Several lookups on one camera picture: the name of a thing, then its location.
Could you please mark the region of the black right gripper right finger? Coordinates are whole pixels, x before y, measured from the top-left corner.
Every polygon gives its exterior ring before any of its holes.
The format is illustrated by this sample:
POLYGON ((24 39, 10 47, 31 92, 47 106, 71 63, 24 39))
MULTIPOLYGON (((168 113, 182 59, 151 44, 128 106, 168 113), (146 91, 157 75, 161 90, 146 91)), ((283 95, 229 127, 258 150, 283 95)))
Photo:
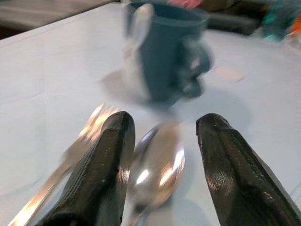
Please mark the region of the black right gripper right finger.
POLYGON ((206 182, 222 226, 298 226, 301 211, 270 167, 216 113, 196 122, 206 182))

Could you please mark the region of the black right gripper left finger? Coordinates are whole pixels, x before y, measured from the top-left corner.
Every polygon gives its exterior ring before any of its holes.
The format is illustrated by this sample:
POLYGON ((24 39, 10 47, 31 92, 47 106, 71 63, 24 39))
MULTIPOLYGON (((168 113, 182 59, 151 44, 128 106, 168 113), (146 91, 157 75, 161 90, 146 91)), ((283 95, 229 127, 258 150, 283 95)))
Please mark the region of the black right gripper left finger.
POLYGON ((98 143, 78 163, 39 226, 119 226, 135 147, 135 123, 126 111, 103 124, 98 143))

